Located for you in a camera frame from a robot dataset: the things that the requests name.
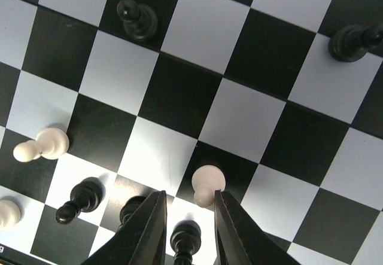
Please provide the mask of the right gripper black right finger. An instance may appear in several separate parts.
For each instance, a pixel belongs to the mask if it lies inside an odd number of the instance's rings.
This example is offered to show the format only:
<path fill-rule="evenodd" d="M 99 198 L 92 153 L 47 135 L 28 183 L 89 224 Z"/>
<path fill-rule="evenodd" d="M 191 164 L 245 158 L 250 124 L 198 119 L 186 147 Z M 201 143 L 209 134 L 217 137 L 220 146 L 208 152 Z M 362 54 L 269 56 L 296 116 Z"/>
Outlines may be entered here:
<path fill-rule="evenodd" d="M 228 191 L 214 195 L 214 228 L 218 264 L 298 264 L 269 239 Z"/>

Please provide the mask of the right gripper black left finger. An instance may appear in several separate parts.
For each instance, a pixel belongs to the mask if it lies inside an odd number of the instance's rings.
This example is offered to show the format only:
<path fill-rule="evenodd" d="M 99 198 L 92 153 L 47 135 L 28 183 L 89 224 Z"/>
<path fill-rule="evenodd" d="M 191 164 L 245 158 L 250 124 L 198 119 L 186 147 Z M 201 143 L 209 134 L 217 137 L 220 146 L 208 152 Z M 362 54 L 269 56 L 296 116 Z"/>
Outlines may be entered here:
<path fill-rule="evenodd" d="M 83 265 L 165 263 L 166 191 L 154 191 L 121 229 Z"/>

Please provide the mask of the white pawn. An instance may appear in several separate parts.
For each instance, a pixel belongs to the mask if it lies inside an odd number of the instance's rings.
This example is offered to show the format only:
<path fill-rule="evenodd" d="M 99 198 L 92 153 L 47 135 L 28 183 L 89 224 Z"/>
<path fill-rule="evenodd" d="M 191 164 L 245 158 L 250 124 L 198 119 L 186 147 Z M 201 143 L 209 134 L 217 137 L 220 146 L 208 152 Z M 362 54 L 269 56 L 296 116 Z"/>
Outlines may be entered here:
<path fill-rule="evenodd" d="M 198 168 L 191 179 L 194 190 L 194 202 L 201 208 L 208 208 L 214 203 L 216 190 L 223 191 L 226 187 L 224 173 L 214 165 Z"/>
<path fill-rule="evenodd" d="M 35 139 L 16 145 L 13 156 L 19 162 L 31 162 L 40 157 L 56 160 L 69 149 L 68 135 L 61 129 L 48 127 L 37 134 Z"/>

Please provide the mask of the black chess piece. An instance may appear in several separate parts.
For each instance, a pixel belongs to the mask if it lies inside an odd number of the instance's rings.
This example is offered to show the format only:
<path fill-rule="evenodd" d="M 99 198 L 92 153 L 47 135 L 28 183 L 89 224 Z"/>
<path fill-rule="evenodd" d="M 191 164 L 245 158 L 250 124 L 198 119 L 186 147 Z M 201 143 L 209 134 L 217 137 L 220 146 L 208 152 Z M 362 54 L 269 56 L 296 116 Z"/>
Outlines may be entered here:
<path fill-rule="evenodd" d="M 126 202 L 119 214 L 120 227 L 132 216 L 145 199 L 145 196 L 134 196 Z"/>
<path fill-rule="evenodd" d="M 170 237 L 171 248 L 175 253 L 174 265 L 192 265 L 192 256 L 198 252 L 201 243 L 201 229 L 197 222 L 180 221 Z"/>

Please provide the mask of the black pawn on board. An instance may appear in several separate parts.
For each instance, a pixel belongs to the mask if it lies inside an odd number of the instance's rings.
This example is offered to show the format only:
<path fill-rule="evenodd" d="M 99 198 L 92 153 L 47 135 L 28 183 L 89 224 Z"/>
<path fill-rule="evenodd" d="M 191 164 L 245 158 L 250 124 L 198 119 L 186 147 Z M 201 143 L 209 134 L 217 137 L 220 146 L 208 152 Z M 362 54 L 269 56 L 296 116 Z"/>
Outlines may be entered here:
<path fill-rule="evenodd" d="M 144 42 L 155 36 L 158 18 L 148 5 L 137 4 L 134 0 L 120 0 L 116 11 L 129 38 Z"/>
<path fill-rule="evenodd" d="M 329 40 L 328 51 L 339 62 L 355 62 L 382 45 L 382 23 L 372 26 L 349 25 Z"/>
<path fill-rule="evenodd" d="M 75 185 L 70 193 L 70 200 L 65 202 L 55 213 L 59 224 L 69 224 L 82 212 L 93 212 L 104 198 L 104 185 L 96 177 L 89 177 Z"/>

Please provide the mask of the white chess piece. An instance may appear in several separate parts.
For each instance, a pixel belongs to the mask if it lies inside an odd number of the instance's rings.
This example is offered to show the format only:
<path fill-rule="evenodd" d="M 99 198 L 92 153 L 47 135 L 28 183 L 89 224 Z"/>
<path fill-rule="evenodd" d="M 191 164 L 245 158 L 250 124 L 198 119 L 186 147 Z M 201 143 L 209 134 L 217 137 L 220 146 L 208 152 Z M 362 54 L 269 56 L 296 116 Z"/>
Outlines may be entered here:
<path fill-rule="evenodd" d="M 1 230 L 12 228 L 21 218 L 19 206 L 11 200 L 1 200 Z"/>

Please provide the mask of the black and white chessboard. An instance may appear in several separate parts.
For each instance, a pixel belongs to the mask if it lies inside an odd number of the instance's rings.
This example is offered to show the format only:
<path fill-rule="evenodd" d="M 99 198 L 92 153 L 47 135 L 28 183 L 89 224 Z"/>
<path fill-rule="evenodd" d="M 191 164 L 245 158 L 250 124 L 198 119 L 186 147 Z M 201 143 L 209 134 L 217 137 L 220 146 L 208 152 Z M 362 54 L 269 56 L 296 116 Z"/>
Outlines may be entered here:
<path fill-rule="evenodd" d="M 129 198 L 167 193 L 167 231 L 195 220 L 194 264 L 217 264 L 214 210 L 192 175 L 226 189 L 301 264 L 382 263 L 382 48 L 335 61 L 330 37 L 382 22 L 382 0 L 134 0 L 151 39 L 129 38 L 120 0 L 1 0 L 1 197 L 22 218 L 1 257 L 80 264 L 117 231 Z M 55 127 L 56 160 L 16 145 Z M 104 198 L 69 224 L 55 213 L 82 180 Z"/>

